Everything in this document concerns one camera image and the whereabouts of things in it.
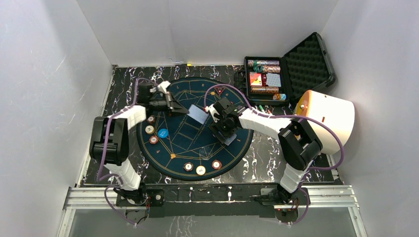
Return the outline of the blue patterned card deck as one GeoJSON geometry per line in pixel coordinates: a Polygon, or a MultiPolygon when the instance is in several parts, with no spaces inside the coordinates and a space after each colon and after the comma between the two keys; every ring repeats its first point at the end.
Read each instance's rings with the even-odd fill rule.
{"type": "Polygon", "coordinates": [[[224,145],[229,146],[237,137],[237,134],[233,134],[231,137],[226,138],[224,141],[224,145]]]}

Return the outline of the blue small blind button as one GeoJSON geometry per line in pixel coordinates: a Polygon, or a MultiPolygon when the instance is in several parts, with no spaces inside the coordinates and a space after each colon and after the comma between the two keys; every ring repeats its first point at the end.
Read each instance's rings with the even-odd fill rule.
{"type": "Polygon", "coordinates": [[[160,138],[166,138],[166,137],[168,137],[168,135],[169,135],[169,132],[166,128],[162,128],[158,131],[158,136],[160,138]]]}

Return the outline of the cream poker chip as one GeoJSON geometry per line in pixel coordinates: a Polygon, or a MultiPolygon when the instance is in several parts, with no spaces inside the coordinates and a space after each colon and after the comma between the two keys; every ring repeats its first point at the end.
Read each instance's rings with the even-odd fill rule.
{"type": "Polygon", "coordinates": [[[153,133],[155,132],[154,126],[152,126],[152,125],[148,125],[148,126],[146,126],[146,127],[145,127],[145,132],[146,132],[147,134],[153,134],[153,133]]]}

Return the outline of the red poker chip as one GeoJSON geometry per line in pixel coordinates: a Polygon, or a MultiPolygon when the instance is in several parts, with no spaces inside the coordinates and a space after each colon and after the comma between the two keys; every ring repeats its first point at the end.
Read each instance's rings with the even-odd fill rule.
{"type": "Polygon", "coordinates": [[[159,138],[156,135],[153,135],[149,138],[149,143],[150,144],[156,144],[156,143],[158,143],[158,141],[159,141],[159,138]]]}

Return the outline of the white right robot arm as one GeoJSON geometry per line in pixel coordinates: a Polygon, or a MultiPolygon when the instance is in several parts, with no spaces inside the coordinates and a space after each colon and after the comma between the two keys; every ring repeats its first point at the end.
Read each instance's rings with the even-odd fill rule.
{"type": "Polygon", "coordinates": [[[238,129],[248,129],[279,141],[286,161],[284,174],[272,197],[279,203],[292,204],[312,161],[323,148],[308,120],[301,116],[276,118],[243,105],[233,105],[227,98],[206,106],[213,121],[209,125],[214,136],[225,143],[238,129]]]}

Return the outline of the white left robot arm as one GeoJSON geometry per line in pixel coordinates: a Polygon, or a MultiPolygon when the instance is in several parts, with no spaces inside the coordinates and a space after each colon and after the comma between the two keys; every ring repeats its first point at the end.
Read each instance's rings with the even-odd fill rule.
{"type": "Polygon", "coordinates": [[[130,105],[110,116],[96,117],[93,122],[89,156],[99,162],[96,180],[114,177],[119,183],[114,191],[135,205],[143,205],[148,193],[141,188],[141,177],[128,158],[129,131],[146,121],[153,112],[166,112],[170,116],[189,113],[174,99],[169,87],[167,80],[156,84],[139,78],[135,82],[130,105]]]}

